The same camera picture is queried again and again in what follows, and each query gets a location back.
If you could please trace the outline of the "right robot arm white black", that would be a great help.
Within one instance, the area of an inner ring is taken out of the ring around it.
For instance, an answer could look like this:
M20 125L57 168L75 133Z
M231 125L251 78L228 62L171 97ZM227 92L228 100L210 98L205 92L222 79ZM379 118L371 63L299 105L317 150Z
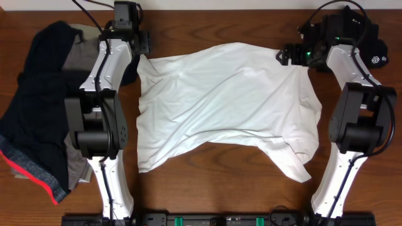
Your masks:
M340 16L325 16L317 24L307 20L298 32L303 42L285 45L276 59L282 65L326 67L342 91L329 122L329 162L299 225L375 225L371 213L344 213L344 202L363 163L393 138L396 91L369 73L358 49L363 37L346 38Z

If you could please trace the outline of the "white t-shirt with green logo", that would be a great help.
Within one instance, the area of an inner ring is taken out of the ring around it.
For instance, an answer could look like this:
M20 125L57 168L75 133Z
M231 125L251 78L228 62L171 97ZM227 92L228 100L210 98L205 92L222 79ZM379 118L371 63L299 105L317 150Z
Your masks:
M138 168L149 172L203 143L255 146L303 183L322 106L307 67L283 66L276 50L245 43L188 55L141 56Z

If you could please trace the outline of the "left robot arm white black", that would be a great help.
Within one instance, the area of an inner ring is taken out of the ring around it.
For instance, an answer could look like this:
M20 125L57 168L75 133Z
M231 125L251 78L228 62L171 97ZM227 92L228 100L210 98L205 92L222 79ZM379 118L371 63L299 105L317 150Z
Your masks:
M118 96L122 78L149 51L146 31L132 21L112 20L101 29L98 56L79 91L65 98L70 140L90 164L99 186L103 211L66 215L62 225L135 225L122 152L128 126Z

